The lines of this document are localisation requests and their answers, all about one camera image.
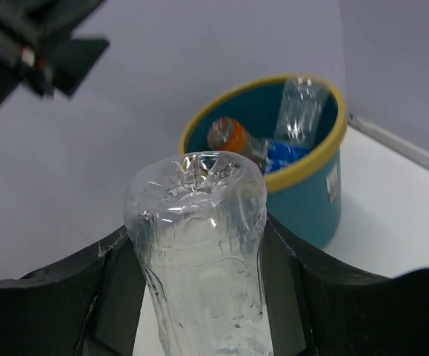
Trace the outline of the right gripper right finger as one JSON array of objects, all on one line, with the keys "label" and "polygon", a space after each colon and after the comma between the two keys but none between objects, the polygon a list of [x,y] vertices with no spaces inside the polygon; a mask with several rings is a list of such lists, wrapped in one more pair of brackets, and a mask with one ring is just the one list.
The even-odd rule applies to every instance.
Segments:
[{"label": "right gripper right finger", "polygon": [[268,217],[262,271],[275,355],[429,355],[429,268],[372,274]]}]

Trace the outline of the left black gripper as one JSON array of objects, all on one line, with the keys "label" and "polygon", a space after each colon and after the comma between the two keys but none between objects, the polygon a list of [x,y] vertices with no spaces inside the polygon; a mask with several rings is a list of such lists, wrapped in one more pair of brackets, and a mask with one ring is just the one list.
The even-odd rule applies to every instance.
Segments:
[{"label": "left black gripper", "polygon": [[109,41],[72,32],[103,4],[0,1],[0,105],[20,84],[40,97],[73,96]]}]

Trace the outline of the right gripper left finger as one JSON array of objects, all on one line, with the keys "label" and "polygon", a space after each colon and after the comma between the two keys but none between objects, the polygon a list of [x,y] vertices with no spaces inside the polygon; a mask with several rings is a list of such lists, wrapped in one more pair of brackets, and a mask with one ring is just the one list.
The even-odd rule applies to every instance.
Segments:
[{"label": "right gripper left finger", "polygon": [[125,227],[0,280],[0,355],[131,355],[144,289]]}]

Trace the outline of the clear bottle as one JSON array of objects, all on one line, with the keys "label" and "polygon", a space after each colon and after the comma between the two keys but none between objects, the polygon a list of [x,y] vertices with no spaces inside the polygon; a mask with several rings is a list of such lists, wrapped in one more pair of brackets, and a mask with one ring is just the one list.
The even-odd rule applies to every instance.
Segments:
[{"label": "clear bottle", "polygon": [[311,150],[329,89],[310,77],[290,77],[285,81],[273,137]]},{"label": "clear bottle", "polygon": [[182,154],[135,174],[124,224],[166,355],[271,355],[261,247],[264,177],[227,151]]}]

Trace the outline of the blue label bottle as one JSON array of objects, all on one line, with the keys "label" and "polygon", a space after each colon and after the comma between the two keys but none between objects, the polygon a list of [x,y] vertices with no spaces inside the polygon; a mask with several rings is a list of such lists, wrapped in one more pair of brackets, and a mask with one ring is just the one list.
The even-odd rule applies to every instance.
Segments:
[{"label": "blue label bottle", "polygon": [[271,174],[286,168],[309,153],[307,148],[270,139],[267,141],[264,173]]}]

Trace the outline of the long orange bottle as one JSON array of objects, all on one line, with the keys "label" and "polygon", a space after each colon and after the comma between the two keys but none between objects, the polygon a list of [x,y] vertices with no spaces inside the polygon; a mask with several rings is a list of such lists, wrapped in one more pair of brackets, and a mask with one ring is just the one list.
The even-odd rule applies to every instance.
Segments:
[{"label": "long orange bottle", "polygon": [[236,119],[223,116],[212,123],[207,143],[213,151],[229,151],[247,157],[264,173],[267,141],[252,136]]}]

